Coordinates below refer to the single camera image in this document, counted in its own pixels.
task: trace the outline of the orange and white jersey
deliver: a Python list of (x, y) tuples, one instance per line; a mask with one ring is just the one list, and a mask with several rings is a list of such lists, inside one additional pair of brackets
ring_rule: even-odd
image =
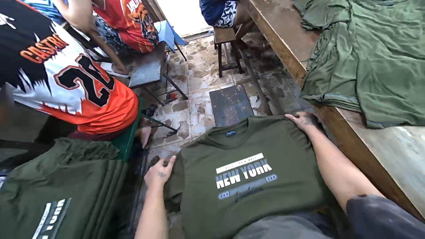
[(138, 99), (61, 26), (16, 0), (0, 1), (0, 85), (14, 99), (88, 134), (123, 129)]

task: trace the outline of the t-shirt sleeve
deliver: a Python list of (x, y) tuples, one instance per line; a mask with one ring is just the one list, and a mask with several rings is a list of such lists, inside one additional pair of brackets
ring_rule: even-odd
[(359, 239), (425, 238), (425, 224), (383, 197), (369, 195), (350, 199), (347, 215)]
[(184, 189), (184, 164), (181, 151), (171, 171), (170, 178), (164, 186), (164, 201), (168, 211), (179, 211), (181, 195)]

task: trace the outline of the stack of folded t-shirts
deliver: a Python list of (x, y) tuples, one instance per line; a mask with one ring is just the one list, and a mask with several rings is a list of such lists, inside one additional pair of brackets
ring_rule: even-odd
[(423, 0), (295, 0), (322, 33), (302, 98), (363, 112), (369, 128), (425, 126)]
[(127, 164), (110, 142), (58, 139), (0, 188), (4, 238), (104, 238)]

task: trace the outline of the red jersey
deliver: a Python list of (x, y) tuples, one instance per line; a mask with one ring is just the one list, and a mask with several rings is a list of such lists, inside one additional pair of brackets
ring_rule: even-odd
[(94, 11), (113, 29), (122, 41), (143, 53), (151, 52), (158, 43), (158, 32), (141, 0), (104, 0), (104, 9)]
[(105, 134), (130, 125), (138, 99), (57, 23), (14, 0), (0, 1), (0, 85), (14, 100)]

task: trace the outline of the forearm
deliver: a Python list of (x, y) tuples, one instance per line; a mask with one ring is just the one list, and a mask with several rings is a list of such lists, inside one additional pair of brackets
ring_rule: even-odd
[(306, 133), (313, 144), (320, 174), (344, 211), (347, 201), (355, 196), (384, 197), (325, 134), (318, 129)]
[(88, 36), (102, 49), (102, 51), (110, 58), (110, 60), (115, 63), (115, 65), (121, 69), (126, 70), (124, 63), (116, 54), (115, 50), (109, 46), (97, 33), (96, 30), (92, 29), (88, 32)]
[(163, 188), (148, 189), (135, 239), (167, 239)]

